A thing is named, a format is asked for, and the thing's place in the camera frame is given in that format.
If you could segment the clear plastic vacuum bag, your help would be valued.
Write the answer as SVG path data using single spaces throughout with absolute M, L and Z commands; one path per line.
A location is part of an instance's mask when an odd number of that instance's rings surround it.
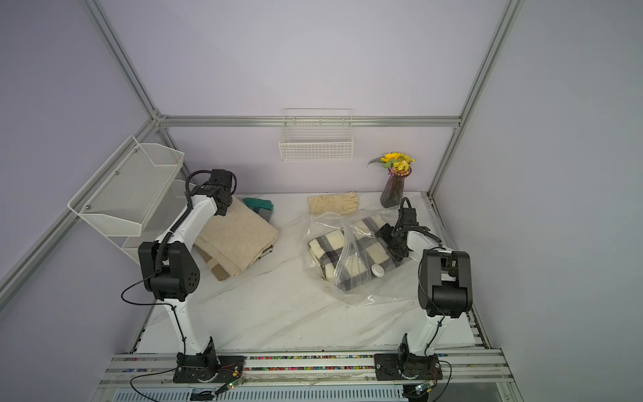
M 343 303 L 366 307 L 416 298 L 419 255 L 396 261 L 378 232 L 395 226 L 398 209 L 303 216 L 299 251 L 312 284 Z

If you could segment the cream knitted scarf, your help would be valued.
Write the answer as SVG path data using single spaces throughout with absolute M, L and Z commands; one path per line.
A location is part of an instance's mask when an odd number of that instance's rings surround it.
M 226 215 L 210 218 L 194 245 L 230 276 L 239 276 L 274 245 L 278 236 L 278 229 L 233 197 Z

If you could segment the beige brown striped scarf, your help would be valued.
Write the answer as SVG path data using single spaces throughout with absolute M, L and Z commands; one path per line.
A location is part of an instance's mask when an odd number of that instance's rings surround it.
M 262 257 L 268 256 L 273 251 L 273 246 L 268 246 L 262 251 L 244 246 L 207 250 L 197 246 L 196 249 L 216 279 L 225 281 L 231 276 L 241 275 Z

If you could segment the dark grey garment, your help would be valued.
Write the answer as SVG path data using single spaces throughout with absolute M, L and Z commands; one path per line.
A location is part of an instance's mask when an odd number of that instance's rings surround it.
M 269 222 L 271 219 L 271 216 L 273 214 L 273 211 L 271 209 L 255 209 L 256 214 L 261 216 L 262 219 L 264 219 L 266 222 Z

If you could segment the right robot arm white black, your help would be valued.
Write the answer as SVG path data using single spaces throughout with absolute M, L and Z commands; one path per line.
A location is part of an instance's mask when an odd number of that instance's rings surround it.
M 454 251 L 417 219 L 409 198 L 403 197 L 394 224 L 385 224 L 376 233 L 393 260 L 420 258 L 417 270 L 417 297 L 425 317 L 418 327 L 405 334 L 406 353 L 432 357 L 435 345 L 447 326 L 472 309 L 471 257 Z

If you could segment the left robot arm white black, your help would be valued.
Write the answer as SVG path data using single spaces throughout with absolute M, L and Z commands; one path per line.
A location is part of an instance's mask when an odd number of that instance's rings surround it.
M 137 249 L 142 283 L 167 310 L 184 355 L 205 352 L 211 341 L 189 312 L 189 297 L 200 282 L 192 249 L 207 222 L 227 214 L 237 188 L 236 177 L 228 170 L 199 170 L 189 178 L 199 174 L 209 177 L 202 184 L 185 183 L 186 204 L 175 221 L 155 241 L 143 242 Z

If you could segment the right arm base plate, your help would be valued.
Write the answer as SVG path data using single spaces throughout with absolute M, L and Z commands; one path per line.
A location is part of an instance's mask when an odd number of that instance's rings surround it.
M 376 353 L 373 356 L 375 374 L 382 380 L 442 380 L 441 363 L 432 356 L 405 356 L 396 353 Z

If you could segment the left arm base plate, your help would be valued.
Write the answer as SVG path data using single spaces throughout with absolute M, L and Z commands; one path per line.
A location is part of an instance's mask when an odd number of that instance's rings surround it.
M 207 357 L 179 353 L 172 381 L 175 384 L 229 383 L 240 377 L 245 361 L 246 357 L 240 355 Z

